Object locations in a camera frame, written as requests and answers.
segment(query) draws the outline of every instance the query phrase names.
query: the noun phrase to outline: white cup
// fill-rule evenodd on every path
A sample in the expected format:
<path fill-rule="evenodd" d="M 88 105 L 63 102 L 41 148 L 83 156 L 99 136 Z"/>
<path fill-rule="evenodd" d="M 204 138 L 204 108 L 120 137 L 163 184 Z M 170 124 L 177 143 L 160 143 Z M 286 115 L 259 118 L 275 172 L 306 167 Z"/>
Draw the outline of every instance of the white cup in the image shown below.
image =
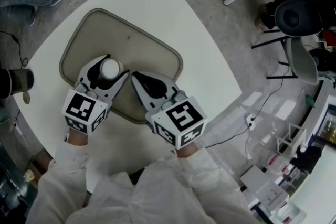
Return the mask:
<path fill-rule="evenodd" d="M 106 80 L 115 79 L 122 72 L 124 72 L 123 64 L 111 58 L 105 59 L 100 65 L 100 73 Z"/>

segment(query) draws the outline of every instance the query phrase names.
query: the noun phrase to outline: hand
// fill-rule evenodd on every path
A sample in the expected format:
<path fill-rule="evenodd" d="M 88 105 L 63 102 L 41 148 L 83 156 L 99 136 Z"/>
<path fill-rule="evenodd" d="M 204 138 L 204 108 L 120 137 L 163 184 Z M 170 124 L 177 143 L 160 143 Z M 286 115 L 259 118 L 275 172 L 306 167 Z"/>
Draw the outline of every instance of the hand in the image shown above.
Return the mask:
<path fill-rule="evenodd" d="M 198 148 L 196 144 L 194 142 L 191 142 L 189 145 L 180 148 L 179 150 L 176 150 L 176 153 L 179 158 L 187 158 L 193 155 L 197 150 Z"/>
<path fill-rule="evenodd" d="M 88 136 L 71 129 L 67 142 L 74 146 L 85 146 L 88 144 Z"/>

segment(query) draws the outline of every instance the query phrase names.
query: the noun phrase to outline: white lab coat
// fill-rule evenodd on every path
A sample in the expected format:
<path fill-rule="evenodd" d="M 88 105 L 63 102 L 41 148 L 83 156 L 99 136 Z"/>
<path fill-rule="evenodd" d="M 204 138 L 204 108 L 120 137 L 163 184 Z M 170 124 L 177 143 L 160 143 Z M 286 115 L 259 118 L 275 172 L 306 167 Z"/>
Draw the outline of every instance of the white lab coat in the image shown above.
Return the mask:
<path fill-rule="evenodd" d="M 105 177 L 82 208 L 87 150 L 65 142 L 58 147 L 39 181 L 27 224 L 259 223 L 237 183 L 205 149 L 149 165 L 136 186 L 125 172 Z"/>

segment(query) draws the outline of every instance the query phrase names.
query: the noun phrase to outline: concrete floor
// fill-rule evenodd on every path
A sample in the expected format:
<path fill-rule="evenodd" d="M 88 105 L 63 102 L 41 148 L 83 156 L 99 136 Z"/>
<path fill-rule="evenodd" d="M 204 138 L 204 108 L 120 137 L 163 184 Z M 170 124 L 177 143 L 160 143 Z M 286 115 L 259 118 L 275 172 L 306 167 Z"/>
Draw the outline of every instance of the concrete floor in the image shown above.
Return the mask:
<path fill-rule="evenodd" d="M 31 27 L 1 18 L 0 30 L 15 33 L 22 44 L 23 56 L 31 58 L 51 32 L 85 1 L 63 0 L 55 7 L 41 7 L 35 24 Z M 253 44 L 275 37 L 274 34 L 263 35 L 254 26 L 259 6 L 271 0 L 237 0 L 227 7 L 222 4 L 222 0 L 186 1 L 215 40 L 243 92 L 230 107 L 208 125 L 207 133 L 198 141 L 199 144 L 206 146 L 244 131 L 246 129 L 244 115 L 248 112 L 255 115 L 268 95 L 281 85 L 281 81 L 269 81 L 266 80 L 266 76 L 272 73 L 284 74 L 287 67 L 278 67 L 279 60 L 286 61 L 280 43 L 251 50 Z M 0 44 L 2 68 L 19 68 L 17 45 L 10 37 L 4 35 L 0 35 Z M 251 163 L 262 165 L 264 160 L 261 157 L 267 156 L 269 152 L 266 147 L 260 146 L 259 141 L 266 134 L 284 132 L 285 122 L 275 117 L 279 108 L 286 100 L 295 101 L 297 104 L 288 121 L 298 123 L 307 109 L 305 94 L 313 94 L 315 90 L 315 87 L 307 87 L 299 80 L 285 80 L 281 90 L 272 95 L 258 116 L 257 127 L 248 142 L 246 143 L 246 140 L 250 133 L 247 131 L 225 144 L 212 147 L 211 154 L 228 168 L 235 178 L 238 178 Z M 242 105 L 243 101 L 255 91 L 261 93 L 257 102 L 253 106 Z M 18 108 L 14 99 L 11 97 L 4 100 L 4 104 L 9 115 L 16 116 Z M 30 155 L 36 154 L 42 146 L 22 115 L 19 116 L 18 124 L 26 138 Z M 10 125 L 11 123 L 0 125 L 0 140 L 19 168 L 23 169 L 28 162 L 26 145 L 15 130 L 9 131 Z M 248 163 L 245 151 L 251 158 Z"/>

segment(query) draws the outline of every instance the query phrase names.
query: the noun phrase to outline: white sleeve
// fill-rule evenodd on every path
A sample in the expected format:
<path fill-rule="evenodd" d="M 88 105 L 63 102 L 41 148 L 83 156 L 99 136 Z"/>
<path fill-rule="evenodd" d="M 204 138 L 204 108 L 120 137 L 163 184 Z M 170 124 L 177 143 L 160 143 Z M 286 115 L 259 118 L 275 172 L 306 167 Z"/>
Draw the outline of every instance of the white sleeve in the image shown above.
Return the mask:
<path fill-rule="evenodd" d="M 38 183 L 37 197 L 26 224 L 61 224 L 82 208 L 86 197 L 88 146 L 62 142 Z"/>
<path fill-rule="evenodd" d="M 216 223 L 259 223 L 238 184 L 216 165 L 206 149 L 179 160 L 203 209 Z"/>

